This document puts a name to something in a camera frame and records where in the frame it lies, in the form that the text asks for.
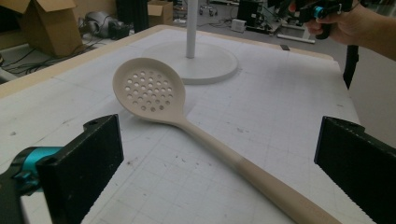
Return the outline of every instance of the slotted spoon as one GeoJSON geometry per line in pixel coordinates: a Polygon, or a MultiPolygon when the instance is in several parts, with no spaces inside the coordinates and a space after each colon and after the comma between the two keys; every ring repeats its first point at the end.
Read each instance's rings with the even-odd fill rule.
{"type": "Polygon", "coordinates": [[[167,64],[150,58],[132,59],[117,70],[113,90],[120,103],[139,118],[174,125],[210,148],[297,223],[340,223],[305,196],[190,123],[183,114],[183,82],[167,64]]]}

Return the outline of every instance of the workbench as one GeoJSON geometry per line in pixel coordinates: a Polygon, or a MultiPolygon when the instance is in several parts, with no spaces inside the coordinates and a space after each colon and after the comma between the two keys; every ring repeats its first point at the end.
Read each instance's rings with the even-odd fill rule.
{"type": "MultiPolygon", "coordinates": [[[[118,114],[125,160],[83,223],[293,223],[189,135],[118,102],[112,78],[121,64],[185,39],[185,29],[156,26],[1,85],[0,173],[21,150],[64,146],[85,122],[118,114]]],[[[227,80],[186,86],[187,119],[342,223],[372,223],[314,164],[323,116],[359,123],[338,63],[224,35],[196,39],[239,65],[227,80]]],[[[50,223],[42,193],[22,199],[31,223],[50,223]]]]}

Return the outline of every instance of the lamp base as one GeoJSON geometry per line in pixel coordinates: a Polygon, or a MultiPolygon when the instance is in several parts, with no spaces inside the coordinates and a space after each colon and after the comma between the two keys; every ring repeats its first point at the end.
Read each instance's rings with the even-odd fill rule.
{"type": "Polygon", "coordinates": [[[186,85],[205,85],[232,77],[238,68],[236,57],[218,46],[196,43],[195,57],[186,57],[186,42],[167,42],[143,52],[143,57],[159,60],[171,66],[186,85]]]}

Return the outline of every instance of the wooden handle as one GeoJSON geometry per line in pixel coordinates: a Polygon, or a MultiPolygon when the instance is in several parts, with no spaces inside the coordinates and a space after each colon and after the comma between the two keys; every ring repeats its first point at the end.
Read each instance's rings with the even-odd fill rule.
{"type": "Polygon", "coordinates": [[[341,223],[305,196],[292,189],[276,177],[247,160],[219,140],[205,133],[186,119],[173,125],[213,150],[221,159],[231,165],[242,177],[278,206],[297,223],[341,223]]]}

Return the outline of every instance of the teal clamp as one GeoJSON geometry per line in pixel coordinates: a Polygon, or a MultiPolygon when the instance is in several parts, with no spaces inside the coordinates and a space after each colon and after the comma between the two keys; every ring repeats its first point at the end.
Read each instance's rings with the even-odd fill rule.
{"type": "Polygon", "coordinates": [[[313,14],[315,18],[323,18],[323,7],[315,7],[313,14]]]}
{"type": "Polygon", "coordinates": [[[61,147],[36,147],[27,155],[21,171],[13,177],[18,182],[17,186],[21,195],[31,195],[41,190],[35,164],[41,159],[57,153],[60,149],[61,147]]]}

